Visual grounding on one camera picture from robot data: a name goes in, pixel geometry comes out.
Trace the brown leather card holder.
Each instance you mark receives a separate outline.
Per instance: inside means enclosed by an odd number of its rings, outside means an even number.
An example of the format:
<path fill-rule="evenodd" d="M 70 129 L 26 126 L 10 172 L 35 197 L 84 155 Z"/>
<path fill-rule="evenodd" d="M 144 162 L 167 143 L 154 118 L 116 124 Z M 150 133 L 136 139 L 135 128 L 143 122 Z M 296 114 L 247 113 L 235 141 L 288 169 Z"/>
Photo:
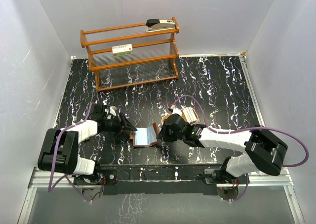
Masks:
<path fill-rule="evenodd" d="M 130 134 L 130 139 L 132 140 L 132 145 L 136 148 L 151 147 L 158 143 L 158 127 L 156 123 L 152 123 L 147 128 L 136 128 Z"/>

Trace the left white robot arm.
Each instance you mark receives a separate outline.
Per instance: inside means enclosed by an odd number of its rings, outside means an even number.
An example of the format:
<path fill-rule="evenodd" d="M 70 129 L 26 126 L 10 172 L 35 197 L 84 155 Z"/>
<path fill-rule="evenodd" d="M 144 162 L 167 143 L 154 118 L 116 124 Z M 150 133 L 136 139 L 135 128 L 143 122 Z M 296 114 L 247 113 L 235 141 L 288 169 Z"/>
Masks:
<path fill-rule="evenodd" d="M 103 132 L 111 133 L 113 139 L 127 140 L 135 131 L 137 129 L 123 113 L 116 113 L 114 106 L 91 103 L 86 117 L 75 125 L 47 130 L 38 168 L 52 174 L 84 175 L 91 184 L 96 184 L 101 180 L 102 172 L 95 167 L 95 161 L 79 156 L 79 144 Z"/>

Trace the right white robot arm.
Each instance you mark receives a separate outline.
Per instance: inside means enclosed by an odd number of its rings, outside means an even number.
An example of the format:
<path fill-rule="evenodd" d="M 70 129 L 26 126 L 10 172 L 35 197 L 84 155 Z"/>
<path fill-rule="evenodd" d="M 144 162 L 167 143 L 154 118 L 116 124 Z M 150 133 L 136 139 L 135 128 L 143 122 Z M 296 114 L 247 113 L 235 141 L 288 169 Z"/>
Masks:
<path fill-rule="evenodd" d="M 288 149 L 268 130 L 255 128 L 239 133 L 230 130 L 213 132 L 203 124 L 190 125 L 178 114 L 164 120 L 157 139 L 164 142 L 181 140 L 190 147 L 219 147 L 240 152 L 237 157 L 227 157 L 219 169 L 202 174 L 211 183 L 231 183 L 251 172 L 278 176 Z"/>

